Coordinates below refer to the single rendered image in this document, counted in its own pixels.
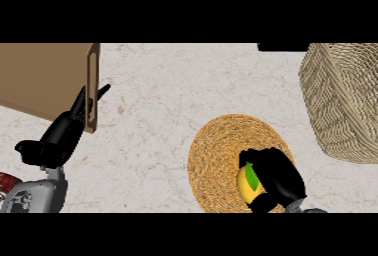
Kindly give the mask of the beige wicker basket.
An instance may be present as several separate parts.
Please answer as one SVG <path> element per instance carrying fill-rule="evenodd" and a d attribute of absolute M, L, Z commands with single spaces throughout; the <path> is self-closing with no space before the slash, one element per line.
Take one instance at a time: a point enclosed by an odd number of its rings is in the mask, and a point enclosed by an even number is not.
<path fill-rule="evenodd" d="M 378 43 L 312 43 L 298 77 L 323 153 L 378 164 Z"/>

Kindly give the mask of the yellow lemon with green leaf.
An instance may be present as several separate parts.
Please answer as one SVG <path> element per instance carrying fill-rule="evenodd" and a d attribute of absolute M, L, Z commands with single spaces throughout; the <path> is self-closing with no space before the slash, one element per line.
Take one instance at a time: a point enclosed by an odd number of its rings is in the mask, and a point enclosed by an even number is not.
<path fill-rule="evenodd" d="M 236 186 L 241 197 L 247 204 L 251 204 L 257 196 L 264 193 L 264 187 L 252 169 L 252 164 L 247 163 L 236 175 Z"/>

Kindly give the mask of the round woven orange placemat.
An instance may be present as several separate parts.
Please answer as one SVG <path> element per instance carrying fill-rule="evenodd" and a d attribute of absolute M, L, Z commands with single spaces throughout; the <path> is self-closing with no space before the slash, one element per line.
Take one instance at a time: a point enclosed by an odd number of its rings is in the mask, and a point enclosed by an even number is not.
<path fill-rule="evenodd" d="M 236 185 L 242 150 L 275 147 L 294 160 L 275 129 L 257 118 L 227 114 L 213 119 L 193 139 L 189 160 L 189 184 L 207 213 L 250 213 Z"/>

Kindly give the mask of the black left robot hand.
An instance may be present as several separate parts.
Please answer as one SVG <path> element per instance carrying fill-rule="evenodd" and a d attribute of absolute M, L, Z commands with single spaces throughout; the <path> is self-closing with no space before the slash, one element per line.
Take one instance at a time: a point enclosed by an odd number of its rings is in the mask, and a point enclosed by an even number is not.
<path fill-rule="evenodd" d="M 74 153 L 86 126 L 86 113 L 92 112 L 93 100 L 86 99 L 81 88 L 72 107 L 55 119 L 38 141 L 24 140 L 15 150 L 28 165 L 56 168 L 62 166 Z"/>

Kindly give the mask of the brown wooden cutting board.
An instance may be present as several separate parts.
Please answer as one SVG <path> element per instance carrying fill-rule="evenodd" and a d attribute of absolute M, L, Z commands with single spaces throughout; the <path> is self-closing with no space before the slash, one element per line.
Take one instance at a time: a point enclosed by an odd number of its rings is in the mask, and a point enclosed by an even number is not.
<path fill-rule="evenodd" d="M 0 105 L 53 121 L 81 88 L 97 100 L 99 43 L 0 43 Z"/>

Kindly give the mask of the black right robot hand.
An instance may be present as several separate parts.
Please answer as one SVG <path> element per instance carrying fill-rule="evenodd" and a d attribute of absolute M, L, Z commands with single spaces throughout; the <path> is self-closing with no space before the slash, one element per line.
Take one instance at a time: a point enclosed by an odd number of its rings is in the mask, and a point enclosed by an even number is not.
<path fill-rule="evenodd" d="M 300 205 L 306 195 L 306 186 L 298 170 L 285 153 L 275 147 L 263 150 L 242 150 L 239 166 L 251 168 L 266 190 L 248 208 L 254 213 L 267 213 L 278 205 L 286 208 L 291 204 Z"/>

